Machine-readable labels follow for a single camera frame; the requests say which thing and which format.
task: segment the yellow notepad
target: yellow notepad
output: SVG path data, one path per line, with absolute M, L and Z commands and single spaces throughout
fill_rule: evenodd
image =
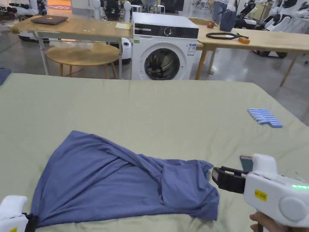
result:
M 122 23 L 117 23 L 116 24 L 116 28 L 117 29 L 126 29 L 126 30 L 130 30 L 130 24 L 122 24 Z

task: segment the green led light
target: green led light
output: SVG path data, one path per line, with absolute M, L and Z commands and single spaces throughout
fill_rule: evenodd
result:
M 309 190 L 309 186 L 304 186 L 304 185 L 294 185 L 294 184 L 292 184 L 292 187 L 296 188 L 296 189 L 308 189 Z

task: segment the round wooden stool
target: round wooden stool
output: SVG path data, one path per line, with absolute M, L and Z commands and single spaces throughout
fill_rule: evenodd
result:
M 107 70 L 108 64 L 111 64 L 114 77 L 116 72 L 113 62 L 118 60 L 119 49 L 104 43 L 93 43 L 93 49 L 76 50 L 75 48 L 51 47 L 46 52 L 49 59 L 60 64 L 60 75 L 63 76 L 63 65 L 70 66 L 70 75 L 72 66 L 97 66 L 104 65 L 106 78 L 109 79 Z

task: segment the laptop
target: laptop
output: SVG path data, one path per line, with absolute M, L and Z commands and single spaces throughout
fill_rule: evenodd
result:
M 45 16 L 32 19 L 31 22 L 34 22 L 37 24 L 57 25 L 59 23 L 66 21 L 67 19 L 68 17 L 64 17 L 64 16 L 45 15 Z

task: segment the human hand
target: human hand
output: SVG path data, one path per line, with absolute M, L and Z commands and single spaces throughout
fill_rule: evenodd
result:
M 273 219 L 268 217 L 267 215 L 261 213 L 261 212 L 256 212 L 255 214 L 250 215 L 250 219 L 252 221 L 257 221 L 260 223 L 263 227 L 265 227 L 269 232 L 309 232 L 309 228 L 289 228 L 286 226 L 280 227 Z M 254 232 L 258 232 L 257 229 L 257 224 L 253 224 L 250 226 L 250 228 Z
M 286 232 L 287 231 L 287 228 L 281 228 L 280 226 L 278 226 L 278 224 L 273 219 L 271 219 L 270 217 L 266 216 L 265 214 L 261 212 L 256 212 L 255 214 L 251 214 L 249 217 L 252 221 L 257 221 L 258 223 L 260 223 L 269 232 Z M 258 232 L 257 224 L 251 225 L 250 228 L 254 232 Z

